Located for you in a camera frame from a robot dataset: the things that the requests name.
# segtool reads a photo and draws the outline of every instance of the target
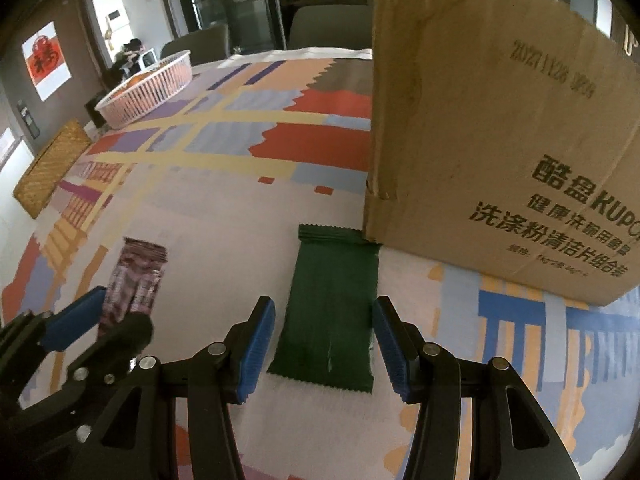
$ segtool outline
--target wooden door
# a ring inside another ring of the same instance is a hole
[[[82,0],[40,2],[14,35],[0,64],[0,77],[11,106],[17,110],[18,102],[24,101],[40,131],[40,135],[33,139],[38,150],[68,120],[78,119],[82,125],[87,124],[90,117],[84,104],[105,88],[82,21],[83,4]],[[27,69],[22,44],[51,22],[71,78],[43,101]],[[24,134],[30,136],[30,131],[20,122]]]

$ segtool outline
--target red fu poster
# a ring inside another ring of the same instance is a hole
[[[25,41],[22,53],[33,85],[43,101],[71,79],[53,22]]]

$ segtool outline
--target red patch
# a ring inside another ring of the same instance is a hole
[[[29,75],[34,85],[40,83],[46,76],[65,62],[60,49],[58,37],[47,38],[39,36],[31,47],[32,54],[27,58]]]
[[[189,448],[189,432],[175,425],[175,453],[178,465],[191,465],[191,449]]]
[[[316,186],[314,189],[315,193],[321,193],[323,195],[331,195],[334,193],[334,188],[327,186]]]
[[[320,92],[309,88],[302,92],[296,103],[288,112],[315,112],[317,114],[332,114],[344,117],[371,117],[371,97],[360,95],[348,90],[335,92]]]
[[[96,153],[108,152],[113,145],[118,142],[122,134],[113,134],[106,137],[101,138],[96,142],[92,147],[89,148],[89,151],[86,152],[87,155],[95,155]]]
[[[15,271],[14,280],[2,291],[2,311],[5,323],[10,322],[20,310],[24,291],[27,288],[38,256],[40,256],[40,247],[32,236],[22,254],[18,270]]]
[[[369,132],[318,124],[278,124],[249,148],[253,156],[367,171]]]

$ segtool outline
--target door handle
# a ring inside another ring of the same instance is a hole
[[[625,53],[628,56],[631,56],[631,53],[633,52],[634,47],[637,47],[637,46],[638,46],[638,40],[629,29],[629,26],[625,25],[625,44],[623,45],[622,48],[624,48]]]

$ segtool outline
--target cardboard box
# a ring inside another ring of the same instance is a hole
[[[376,0],[374,31],[368,239],[591,304],[640,283],[640,81],[611,40],[553,0]]]

